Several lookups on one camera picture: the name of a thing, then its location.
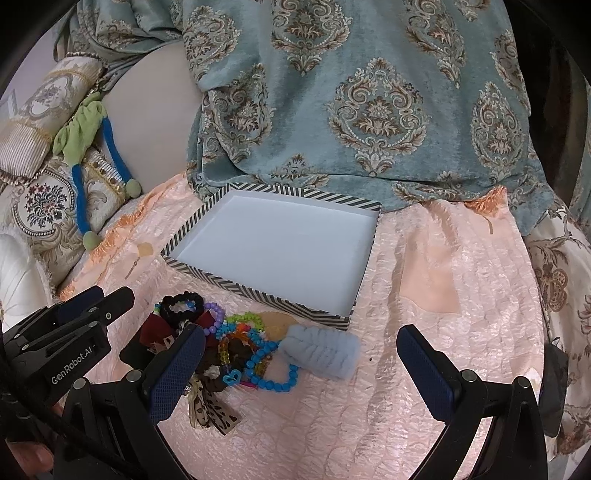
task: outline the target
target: open box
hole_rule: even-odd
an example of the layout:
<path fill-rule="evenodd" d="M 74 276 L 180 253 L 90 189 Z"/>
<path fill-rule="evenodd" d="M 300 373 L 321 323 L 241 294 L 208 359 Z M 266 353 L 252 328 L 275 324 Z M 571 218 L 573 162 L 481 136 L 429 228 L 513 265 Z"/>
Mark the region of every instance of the open box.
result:
<path fill-rule="evenodd" d="M 319 190 L 231 183 L 204 202 L 161 255 L 220 288 L 344 330 L 380 208 Z"/>

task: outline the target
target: purple beaded bracelet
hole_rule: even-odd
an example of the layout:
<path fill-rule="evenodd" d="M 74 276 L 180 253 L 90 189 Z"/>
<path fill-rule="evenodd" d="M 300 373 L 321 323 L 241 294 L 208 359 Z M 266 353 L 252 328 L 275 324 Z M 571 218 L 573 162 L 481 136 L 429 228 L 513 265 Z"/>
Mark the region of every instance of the purple beaded bracelet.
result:
<path fill-rule="evenodd" d="M 213 320 L 215 320 L 212 327 L 203 329 L 203 333 L 205 333 L 205 336 L 207 336 L 210 333 L 216 333 L 217 329 L 221 327 L 223 321 L 226 318 L 226 312 L 224 312 L 223 308 L 214 302 L 207 302 L 203 307 L 205 310 L 213 310 Z"/>

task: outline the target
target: blue plush leg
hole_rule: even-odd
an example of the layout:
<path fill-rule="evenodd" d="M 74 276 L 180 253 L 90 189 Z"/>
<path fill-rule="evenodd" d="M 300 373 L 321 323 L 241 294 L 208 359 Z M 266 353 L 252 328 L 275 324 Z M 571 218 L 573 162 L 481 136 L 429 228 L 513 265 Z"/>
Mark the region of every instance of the blue plush leg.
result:
<path fill-rule="evenodd" d="M 86 192 L 82 182 L 82 168 L 80 164 L 72 167 L 72 180 L 76 187 L 76 223 L 82 232 L 82 244 L 87 250 L 96 248 L 100 243 L 100 237 L 90 229 L 86 219 Z"/>
<path fill-rule="evenodd" d="M 129 173 L 127 166 L 123 162 L 123 158 L 121 158 L 121 155 L 119 155 L 119 151 L 115 146 L 115 140 L 113 139 L 113 127 L 111 126 L 111 122 L 107 116 L 103 118 L 103 136 L 105 137 L 107 147 L 109 147 L 109 152 L 111 153 L 111 158 L 113 159 L 115 168 L 119 172 L 119 175 L 121 175 L 123 182 L 129 182 L 131 180 L 131 173 Z"/>
<path fill-rule="evenodd" d="M 84 183 L 82 182 L 82 169 L 80 165 L 72 167 L 72 180 L 76 187 L 76 223 L 82 235 L 90 231 L 90 224 L 86 220 L 86 192 L 84 191 Z"/>
<path fill-rule="evenodd" d="M 131 173 L 129 173 L 127 166 L 123 162 L 123 158 L 121 158 L 121 155 L 119 155 L 119 151 L 115 146 L 115 139 L 113 139 L 113 127 L 111 126 L 111 122 L 108 117 L 103 118 L 103 136 L 105 137 L 105 142 L 107 143 L 107 147 L 111 153 L 111 158 L 113 159 L 115 168 L 125 183 L 125 191 L 127 192 L 127 195 L 133 198 L 139 197 L 142 193 L 142 187 L 137 180 L 131 177 Z"/>

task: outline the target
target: dark red fabric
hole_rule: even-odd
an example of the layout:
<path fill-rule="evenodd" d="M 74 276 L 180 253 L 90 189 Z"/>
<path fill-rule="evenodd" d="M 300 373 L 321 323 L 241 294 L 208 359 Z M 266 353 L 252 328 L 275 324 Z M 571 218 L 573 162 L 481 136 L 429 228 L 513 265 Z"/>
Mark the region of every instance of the dark red fabric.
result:
<path fill-rule="evenodd" d="M 142 325 L 139 333 L 139 342 L 146 348 L 150 348 L 155 343 L 164 345 L 164 339 L 174 335 L 174 330 L 161 316 L 150 313 Z"/>
<path fill-rule="evenodd" d="M 213 319 L 213 316 L 211 313 L 209 313 L 208 310 L 206 310 L 205 312 L 203 312 L 201 314 L 201 316 L 197 319 L 197 325 L 199 325 L 201 328 L 209 328 L 213 326 L 213 322 L 215 322 L 215 320 Z M 209 347 L 217 347 L 218 345 L 218 341 L 216 340 L 216 336 L 212 335 L 211 333 L 206 337 L 205 340 L 205 348 L 209 348 Z"/>

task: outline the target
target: blue gripper pad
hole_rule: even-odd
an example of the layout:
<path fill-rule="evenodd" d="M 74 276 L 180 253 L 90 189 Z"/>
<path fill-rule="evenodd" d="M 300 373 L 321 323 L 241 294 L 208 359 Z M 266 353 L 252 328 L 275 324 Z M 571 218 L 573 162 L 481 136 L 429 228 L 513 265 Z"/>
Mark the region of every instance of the blue gripper pad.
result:
<path fill-rule="evenodd" d="M 454 393 L 436 367 L 436 359 L 430 358 L 437 352 L 414 325 L 398 331 L 396 349 L 433 418 L 448 422 L 454 412 Z"/>
<path fill-rule="evenodd" d="M 191 324 L 183 329 L 169 350 L 160 352 L 146 367 L 142 391 L 148 399 L 152 424 L 172 415 L 204 351 L 203 329 Z"/>

